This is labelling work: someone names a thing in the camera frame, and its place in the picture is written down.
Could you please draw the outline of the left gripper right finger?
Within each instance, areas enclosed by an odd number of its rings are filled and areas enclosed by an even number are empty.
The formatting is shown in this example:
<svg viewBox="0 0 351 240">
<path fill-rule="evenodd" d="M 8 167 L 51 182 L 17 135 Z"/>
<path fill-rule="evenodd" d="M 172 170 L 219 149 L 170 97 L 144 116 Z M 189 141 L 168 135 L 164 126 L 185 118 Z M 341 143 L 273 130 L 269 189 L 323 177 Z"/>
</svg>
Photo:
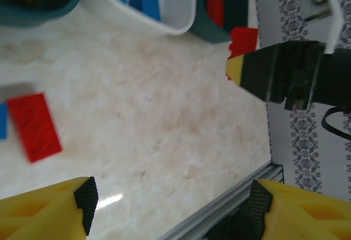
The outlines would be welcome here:
<svg viewBox="0 0 351 240">
<path fill-rule="evenodd" d="M 249 207 L 259 240 L 351 240 L 351 203 L 344 200 L 259 179 Z"/>
</svg>

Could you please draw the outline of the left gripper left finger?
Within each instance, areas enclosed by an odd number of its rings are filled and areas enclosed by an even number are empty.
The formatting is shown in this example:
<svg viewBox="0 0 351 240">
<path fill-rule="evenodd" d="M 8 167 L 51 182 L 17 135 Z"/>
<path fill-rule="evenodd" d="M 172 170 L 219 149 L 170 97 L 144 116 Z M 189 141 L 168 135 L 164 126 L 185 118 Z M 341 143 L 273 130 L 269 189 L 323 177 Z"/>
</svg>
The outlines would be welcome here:
<svg viewBox="0 0 351 240">
<path fill-rule="evenodd" d="M 0 200 L 0 240 L 86 240 L 98 203 L 94 177 Z"/>
</svg>

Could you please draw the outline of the long red lego brick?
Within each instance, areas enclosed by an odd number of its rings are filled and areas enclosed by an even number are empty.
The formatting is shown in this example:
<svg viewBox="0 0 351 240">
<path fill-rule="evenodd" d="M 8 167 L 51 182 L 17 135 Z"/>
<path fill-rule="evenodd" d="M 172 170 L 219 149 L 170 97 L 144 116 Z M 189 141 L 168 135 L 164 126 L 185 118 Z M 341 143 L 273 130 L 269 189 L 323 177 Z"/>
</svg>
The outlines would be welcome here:
<svg viewBox="0 0 351 240">
<path fill-rule="evenodd" d="M 224 1 L 207 0 L 206 12 L 209 18 L 218 26 L 224 27 Z"/>
<path fill-rule="evenodd" d="M 29 162 L 63 150 L 44 93 L 9 98 L 7 105 Z"/>
</svg>

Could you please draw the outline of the dark teal plastic container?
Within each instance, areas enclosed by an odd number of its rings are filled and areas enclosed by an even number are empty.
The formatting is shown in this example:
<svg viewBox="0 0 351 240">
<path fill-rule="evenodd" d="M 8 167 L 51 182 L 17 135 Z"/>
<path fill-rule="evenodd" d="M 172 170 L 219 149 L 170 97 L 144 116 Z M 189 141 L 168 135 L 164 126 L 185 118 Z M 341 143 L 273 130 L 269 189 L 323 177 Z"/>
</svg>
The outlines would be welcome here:
<svg viewBox="0 0 351 240">
<path fill-rule="evenodd" d="M 34 27 L 71 12 L 80 0 L 0 0 L 0 25 Z"/>
<path fill-rule="evenodd" d="M 210 43 L 230 41 L 235 27 L 248 26 L 249 0 L 223 0 L 224 27 L 216 25 L 206 12 L 207 0 L 197 0 L 195 20 L 190 31 Z"/>
</svg>

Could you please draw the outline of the white plastic container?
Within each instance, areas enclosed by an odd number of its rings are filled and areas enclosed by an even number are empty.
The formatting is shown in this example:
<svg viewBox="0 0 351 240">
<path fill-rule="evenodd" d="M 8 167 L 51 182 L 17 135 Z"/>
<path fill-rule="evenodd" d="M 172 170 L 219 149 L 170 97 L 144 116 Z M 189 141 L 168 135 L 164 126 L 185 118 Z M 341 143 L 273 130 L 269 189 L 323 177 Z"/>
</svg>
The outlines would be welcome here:
<svg viewBox="0 0 351 240">
<path fill-rule="evenodd" d="M 158 0 L 160 20 L 129 5 L 129 0 L 82 0 L 97 16 L 113 24 L 151 37 L 178 36 L 187 32 L 195 19 L 196 0 Z"/>
</svg>

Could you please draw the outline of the aluminium table side rail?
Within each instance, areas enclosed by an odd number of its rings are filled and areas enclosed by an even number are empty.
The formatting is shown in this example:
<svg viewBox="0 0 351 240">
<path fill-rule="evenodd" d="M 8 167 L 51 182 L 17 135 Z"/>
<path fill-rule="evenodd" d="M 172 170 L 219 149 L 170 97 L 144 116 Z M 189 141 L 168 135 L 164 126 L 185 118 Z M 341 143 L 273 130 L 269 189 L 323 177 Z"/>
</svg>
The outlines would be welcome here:
<svg viewBox="0 0 351 240">
<path fill-rule="evenodd" d="M 157 240 L 205 240 L 205 234 L 247 200 L 251 183 L 257 179 L 284 182 L 283 166 L 268 162 L 219 197 L 206 204 Z"/>
</svg>

